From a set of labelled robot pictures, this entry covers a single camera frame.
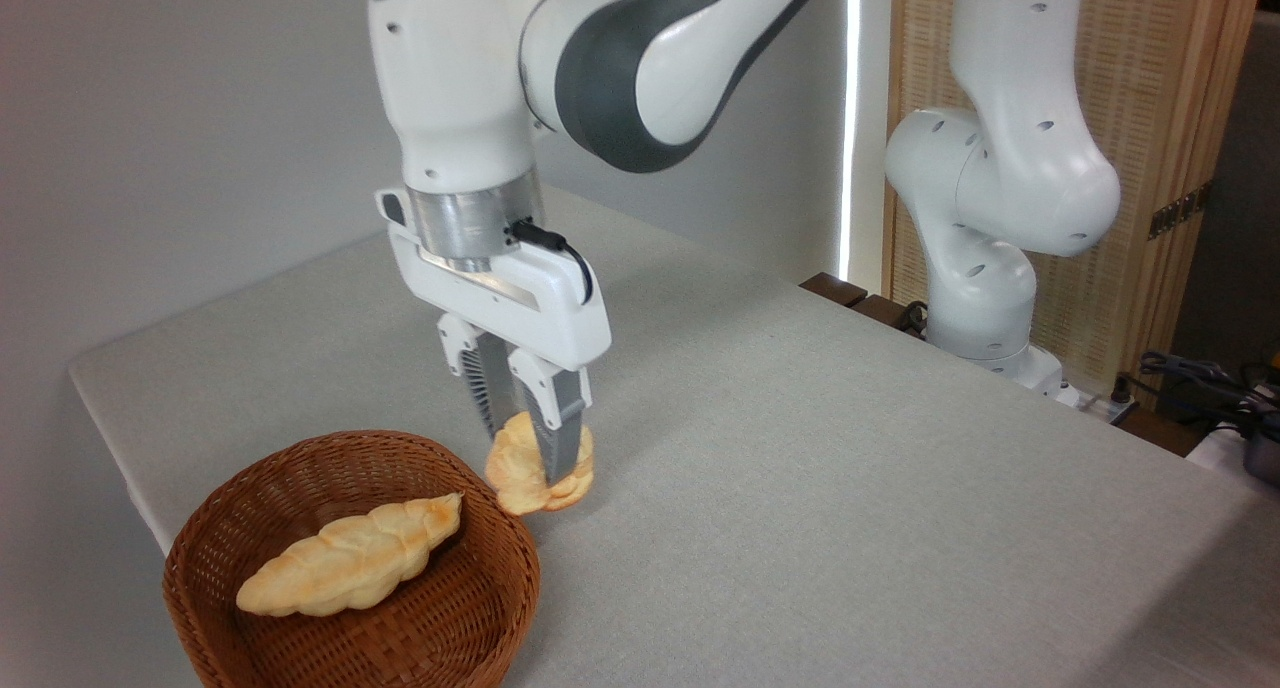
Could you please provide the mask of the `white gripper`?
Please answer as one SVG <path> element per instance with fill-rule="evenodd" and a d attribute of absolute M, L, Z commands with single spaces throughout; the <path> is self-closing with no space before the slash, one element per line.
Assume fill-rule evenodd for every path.
<path fill-rule="evenodd" d="M 529 242 L 492 256 L 484 272 L 462 272 L 424 249 L 406 191 L 379 191 L 376 208 L 410 292 L 445 313 L 436 331 L 448 368 L 466 382 L 489 439 L 520 413 L 515 377 L 547 483 L 564 480 L 577 465 L 582 414 L 593 405 L 582 366 L 612 343 L 602 293 L 584 301 L 579 261 Z M 507 341 L 517 347 L 511 356 Z"/>

